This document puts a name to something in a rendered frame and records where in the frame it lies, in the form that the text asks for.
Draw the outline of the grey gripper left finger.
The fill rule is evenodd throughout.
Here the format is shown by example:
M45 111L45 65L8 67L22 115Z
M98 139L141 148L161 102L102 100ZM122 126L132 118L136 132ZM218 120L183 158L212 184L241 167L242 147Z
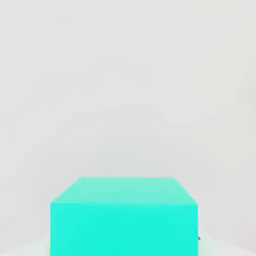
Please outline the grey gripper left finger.
M50 246L46 241L37 241L12 249L0 256L50 256Z

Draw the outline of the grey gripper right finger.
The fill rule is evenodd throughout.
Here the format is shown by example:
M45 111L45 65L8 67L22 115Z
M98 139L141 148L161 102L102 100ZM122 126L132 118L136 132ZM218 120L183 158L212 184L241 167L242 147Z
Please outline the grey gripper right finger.
M198 240L198 256L256 256L256 253L201 236Z

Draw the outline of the small turquoise cube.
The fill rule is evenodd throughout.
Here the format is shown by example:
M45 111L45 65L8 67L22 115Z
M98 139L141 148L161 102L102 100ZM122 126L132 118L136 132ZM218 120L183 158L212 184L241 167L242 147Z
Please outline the small turquoise cube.
M82 177L50 205L50 256L198 256L198 204L171 177Z

